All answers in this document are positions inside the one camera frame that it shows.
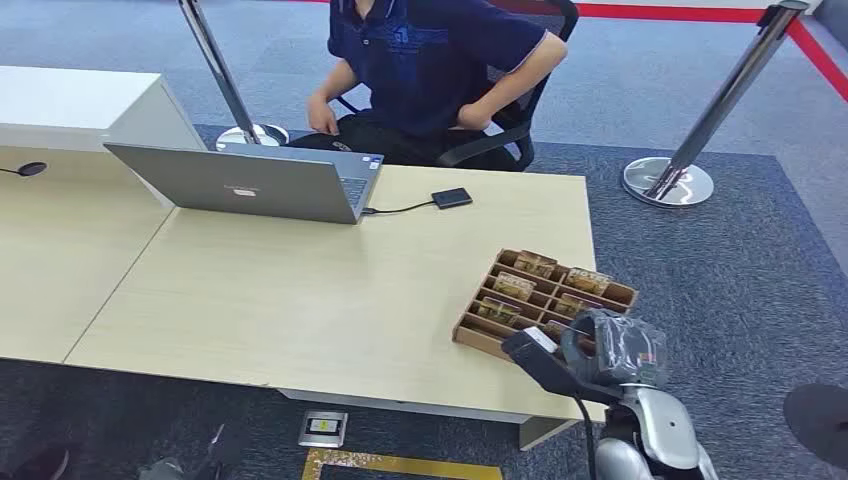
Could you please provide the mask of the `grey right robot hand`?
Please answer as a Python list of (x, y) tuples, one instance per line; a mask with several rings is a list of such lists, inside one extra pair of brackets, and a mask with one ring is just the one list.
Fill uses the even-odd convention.
[(662, 387), (669, 379), (665, 333), (612, 310), (579, 312), (563, 332), (560, 346), (569, 368), (588, 383)]

